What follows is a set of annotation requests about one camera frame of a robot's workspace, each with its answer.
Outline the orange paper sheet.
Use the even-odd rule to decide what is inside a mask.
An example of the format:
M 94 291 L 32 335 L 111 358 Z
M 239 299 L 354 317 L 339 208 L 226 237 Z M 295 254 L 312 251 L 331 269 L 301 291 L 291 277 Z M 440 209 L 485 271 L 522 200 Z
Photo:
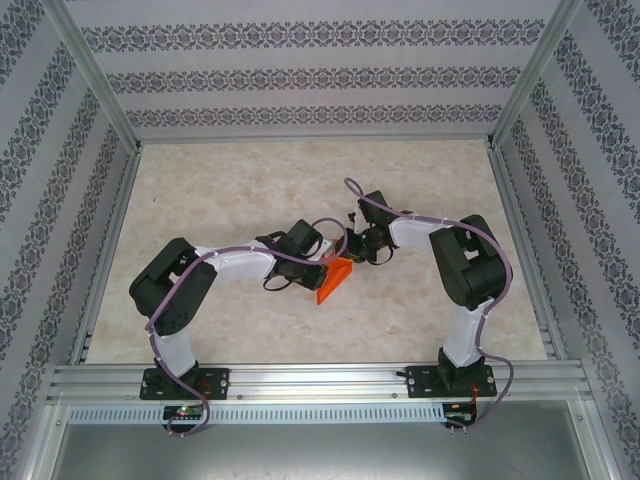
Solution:
M 353 262 L 346 258 L 335 258 L 327 264 L 327 276 L 316 291 L 316 304 L 321 305 L 352 273 Z

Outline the grey metal sheet panel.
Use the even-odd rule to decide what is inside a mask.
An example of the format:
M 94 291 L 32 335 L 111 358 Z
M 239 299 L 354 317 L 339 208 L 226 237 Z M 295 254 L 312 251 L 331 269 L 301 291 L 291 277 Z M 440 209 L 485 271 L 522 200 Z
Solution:
M 565 432 L 450 434 L 430 424 L 72 425 L 52 480 L 590 480 Z

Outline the aluminium mounting rail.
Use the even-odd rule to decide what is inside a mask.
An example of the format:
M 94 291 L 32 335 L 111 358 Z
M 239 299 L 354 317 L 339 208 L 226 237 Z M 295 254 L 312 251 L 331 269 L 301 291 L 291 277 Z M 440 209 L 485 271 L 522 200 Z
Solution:
M 408 398 L 400 363 L 235 364 L 226 387 L 230 403 L 364 403 Z M 52 404 L 138 403 L 143 364 L 83 364 L 54 370 Z M 581 362 L 517 361 L 504 399 L 583 400 L 593 390 Z

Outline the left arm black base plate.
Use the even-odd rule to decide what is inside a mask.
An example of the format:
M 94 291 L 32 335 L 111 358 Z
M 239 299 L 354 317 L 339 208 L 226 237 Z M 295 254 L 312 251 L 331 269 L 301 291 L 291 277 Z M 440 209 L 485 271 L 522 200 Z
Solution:
M 225 400 L 230 371 L 225 368 L 193 367 L 180 380 L 206 400 Z M 142 400 L 196 400 L 197 397 L 172 380 L 164 370 L 146 369 L 139 397 Z

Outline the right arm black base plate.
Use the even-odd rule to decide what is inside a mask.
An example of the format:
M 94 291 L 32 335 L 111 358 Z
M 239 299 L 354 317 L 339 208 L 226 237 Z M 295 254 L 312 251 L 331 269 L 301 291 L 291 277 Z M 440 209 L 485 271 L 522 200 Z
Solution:
M 410 398 L 471 397 L 476 389 L 480 398 L 497 395 L 494 377 L 488 365 L 451 368 L 445 365 L 418 365 L 406 368 L 406 384 Z

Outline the aluminium table side rail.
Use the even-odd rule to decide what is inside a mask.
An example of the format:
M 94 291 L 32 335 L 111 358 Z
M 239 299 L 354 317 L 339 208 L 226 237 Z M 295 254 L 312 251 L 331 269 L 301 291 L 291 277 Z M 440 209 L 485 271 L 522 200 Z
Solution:
M 143 149 L 142 144 L 136 147 L 129 156 L 122 172 L 117 196 L 114 198 L 112 204 L 109 222 L 104 232 L 102 247 L 95 265 L 94 275 L 90 281 L 90 289 L 86 295 L 86 302 L 81 311 L 82 315 L 75 332 L 72 349 L 69 351 L 66 361 L 67 365 L 78 365 L 86 359 L 86 342 L 91 342 L 91 337 L 98 320 Z
M 508 169 L 501 152 L 496 147 L 486 142 L 486 150 L 547 358 L 551 360 L 568 360 L 569 356 L 562 341 L 554 310 L 538 268 L 533 245 L 527 233 L 524 217 L 519 208 Z

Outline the aluminium frame post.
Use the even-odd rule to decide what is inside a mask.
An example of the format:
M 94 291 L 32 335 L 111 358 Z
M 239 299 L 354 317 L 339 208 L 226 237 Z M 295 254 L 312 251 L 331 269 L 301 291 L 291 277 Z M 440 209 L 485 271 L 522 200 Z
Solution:
M 119 137 L 131 151 L 136 151 L 140 140 L 65 0 L 40 1 Z
M 557 47 L 581 4 L 582 0 L 559 0 L 539 42 L 509 95 L 493 131 L 487 137 L 489 149 L 495 150 L 504 142 L 512 124 L 516 121 L 530 92 L 551 58 L 553 50 Z

